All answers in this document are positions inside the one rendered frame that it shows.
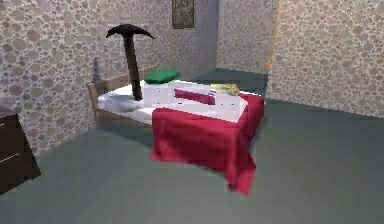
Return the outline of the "framed wall picture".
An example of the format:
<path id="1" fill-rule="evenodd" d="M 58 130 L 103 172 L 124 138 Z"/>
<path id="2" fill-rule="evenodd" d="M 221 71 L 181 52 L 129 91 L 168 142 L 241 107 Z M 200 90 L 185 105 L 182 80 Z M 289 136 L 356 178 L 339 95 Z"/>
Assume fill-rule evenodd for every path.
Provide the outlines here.
<path id="1" fill-rule="evenodd" d="M 172 27 L 174 29 L 194 27 L 194 0 L 172 0 Z"/>

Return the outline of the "white box with purple marks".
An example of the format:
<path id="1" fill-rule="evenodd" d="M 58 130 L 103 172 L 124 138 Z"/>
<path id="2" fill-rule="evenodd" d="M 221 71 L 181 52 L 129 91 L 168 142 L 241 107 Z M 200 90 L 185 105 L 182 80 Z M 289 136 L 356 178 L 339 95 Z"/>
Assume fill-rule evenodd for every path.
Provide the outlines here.
<path id="1" fill-rule="evenodd" d="M 215 94 L 215 116 L 230 122 L 237 122 L 247 103 L 239 96 L 223 91 Z"/>

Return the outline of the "dark brown pickaxe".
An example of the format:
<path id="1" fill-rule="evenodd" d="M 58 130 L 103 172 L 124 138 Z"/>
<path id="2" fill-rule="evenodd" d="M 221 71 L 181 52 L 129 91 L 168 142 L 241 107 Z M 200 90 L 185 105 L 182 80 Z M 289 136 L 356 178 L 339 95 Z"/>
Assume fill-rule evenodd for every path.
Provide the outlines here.
<path id="1" fill-rule="evenodd" d="M 142 99 L 142 92 L 135 53 L 134 36 L 143 35 L 148 36 L 152 39 L 154 39 L 154 36 L 144 28 L 132 24 L 120 24 L 118 26 L 114 26 L 113 28 L 107 31 L 106 37 L 109 38 L 116 34 L 121 35 L 123 37 L 133 97 L 135 101 L 140 101 Z"/>

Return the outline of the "dark brown chest of drawers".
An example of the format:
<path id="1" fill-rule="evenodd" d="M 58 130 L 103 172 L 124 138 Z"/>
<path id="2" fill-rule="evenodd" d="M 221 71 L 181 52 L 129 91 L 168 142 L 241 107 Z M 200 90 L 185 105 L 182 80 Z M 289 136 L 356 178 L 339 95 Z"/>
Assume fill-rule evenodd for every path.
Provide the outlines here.
<path id="1" fill-rule="evenodd" d="M 0 195 L 40 175 L 18 114 L 0 105 Z"/>

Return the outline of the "red bedspread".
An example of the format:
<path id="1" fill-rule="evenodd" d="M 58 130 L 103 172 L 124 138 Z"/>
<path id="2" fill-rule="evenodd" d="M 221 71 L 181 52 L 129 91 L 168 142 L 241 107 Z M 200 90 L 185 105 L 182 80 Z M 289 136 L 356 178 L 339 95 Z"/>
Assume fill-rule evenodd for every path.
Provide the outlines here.
<path id="1" fill-rule="evenodd" d="M 158 108 L 152 113 L 151 157 L 165 162 L 201 165 L 225 175 L 232 190 L 248 194 L 256 164 L 249 146 L 264 117 L 264 99 L 241 93 L 247 102 L 235 123 Z"/>

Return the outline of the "wooden bed with white mattress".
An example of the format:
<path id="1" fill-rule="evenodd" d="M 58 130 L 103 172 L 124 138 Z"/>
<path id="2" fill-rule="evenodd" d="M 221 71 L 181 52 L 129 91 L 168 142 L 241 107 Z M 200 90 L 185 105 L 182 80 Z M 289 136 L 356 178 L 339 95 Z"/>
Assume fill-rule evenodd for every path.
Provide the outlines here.
<path id="1" fill-rule="evenodd" d="M 210 87 L 209 94 L 215 98 L 215 94 L 217 91 L 218 90 L 212 89 Z M 244 92 L 241 91 L 237 96 L 242 98 L 241 94 L 243 93 Z M 246 107 L 249 105 L 249 102 L 245 99 L 243 100 L 247 103 L 247 105 L 243 110 L 243 113 L 244 113 Z M 145 107 L 143 99 L 140 101 L 134 100 L 131 84 L 123 86 L 121 88 L 117 88 L 116 90 L 113 90 L 105 94 L 102 94 L 101 96 L 98 96 L 96 101 L 96 108 L 105 110 L 107 112 L 111 112 L 113 114 L 121 115 L 123 117 L 127 117 L 129 119 L 132 119 L 147 125 L 152 124 L 152 113 L 155 109 L 158 109 L 158 108 L 172 109 L 176 111 L 192 113 L 195 115 L 219 119 L 215 116 L 215 104 L 206 105 L 202 103 L 185 102 L 182 104 L 165 105 L 165 106 L 158 106 L 158 107 Z"/>

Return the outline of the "green pillow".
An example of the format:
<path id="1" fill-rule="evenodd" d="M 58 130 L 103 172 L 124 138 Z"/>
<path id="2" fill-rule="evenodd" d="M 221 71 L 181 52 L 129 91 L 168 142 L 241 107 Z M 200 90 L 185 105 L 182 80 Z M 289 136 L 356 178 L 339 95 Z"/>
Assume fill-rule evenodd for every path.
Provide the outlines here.
<path id="1" fill-rule="evenodd" d="M 175 70 L 157 70 L 145 77 L 145 82 L 148 84 L 164 84 L 175 80 L 180 76 L 180 73 Z"/>

